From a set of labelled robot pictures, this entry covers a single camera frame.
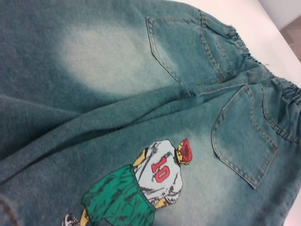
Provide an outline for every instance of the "white jersey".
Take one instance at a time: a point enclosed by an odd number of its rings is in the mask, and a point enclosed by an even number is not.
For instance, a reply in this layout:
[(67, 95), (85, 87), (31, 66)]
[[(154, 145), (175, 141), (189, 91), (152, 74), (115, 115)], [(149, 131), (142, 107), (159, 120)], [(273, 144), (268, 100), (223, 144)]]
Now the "white jersey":
[(157, 141), (148, 148), (145, 160), (135, 167), (138, 183), (153, 206), (162, 198), (168, 204), (175, 203), (180, 196), (183, 183), (175, 155), (169, 140)]

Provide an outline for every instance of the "white table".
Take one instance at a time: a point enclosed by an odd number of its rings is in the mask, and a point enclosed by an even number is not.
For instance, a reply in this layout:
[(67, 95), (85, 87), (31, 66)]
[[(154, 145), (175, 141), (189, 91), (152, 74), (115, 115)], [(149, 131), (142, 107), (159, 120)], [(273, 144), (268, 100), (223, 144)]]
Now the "white table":
[[(301, 87), (301, 63), (258, 0), (177, 0), (236, 28), (250, 53), (274, 73)], [(301, 226), (301, 191), (284, 226)]]

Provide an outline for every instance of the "wall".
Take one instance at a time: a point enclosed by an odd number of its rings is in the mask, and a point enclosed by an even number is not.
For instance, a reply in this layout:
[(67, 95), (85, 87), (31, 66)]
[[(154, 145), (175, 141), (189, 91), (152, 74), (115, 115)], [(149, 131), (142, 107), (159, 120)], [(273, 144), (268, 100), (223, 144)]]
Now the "wall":
[(258, 1), (279, 30), (301, 15), (301, 0)]

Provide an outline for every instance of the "red number 10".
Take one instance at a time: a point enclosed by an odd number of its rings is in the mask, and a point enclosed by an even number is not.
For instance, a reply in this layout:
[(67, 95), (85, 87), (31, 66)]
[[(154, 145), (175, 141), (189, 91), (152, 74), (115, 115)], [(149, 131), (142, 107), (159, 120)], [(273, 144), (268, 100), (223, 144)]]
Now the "red number 10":
[[(160, 159), (160, 161), (156, 164), (152, 164), (151, 165), (151, 170), (152, 172), (156, 172), (156, 170), (162, 166), (164, 163), (166, 163), (166, 157), (162, 157)], [(166, 178), (168, 178), (170, 173), (169, 167), (168, 166), (164, 166), (162, 167), (162, 169), (160, 169), (156, 174), (155, 174), (155, 179), (158, 183), (163, 182)]]

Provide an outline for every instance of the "red cap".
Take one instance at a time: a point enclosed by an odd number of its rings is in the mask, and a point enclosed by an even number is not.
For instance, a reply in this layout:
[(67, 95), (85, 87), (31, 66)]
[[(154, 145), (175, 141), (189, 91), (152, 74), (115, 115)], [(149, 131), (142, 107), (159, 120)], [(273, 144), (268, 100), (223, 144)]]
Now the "red cap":
[(183, 160), (182, 161), (184, 161), (184, 162), (190, 162), (192, 160), (192, 151), (191, 151), (188, 139), (184, 139), (183, 140), (183, 147), (180, 150), (180, 153), (183, 156)]

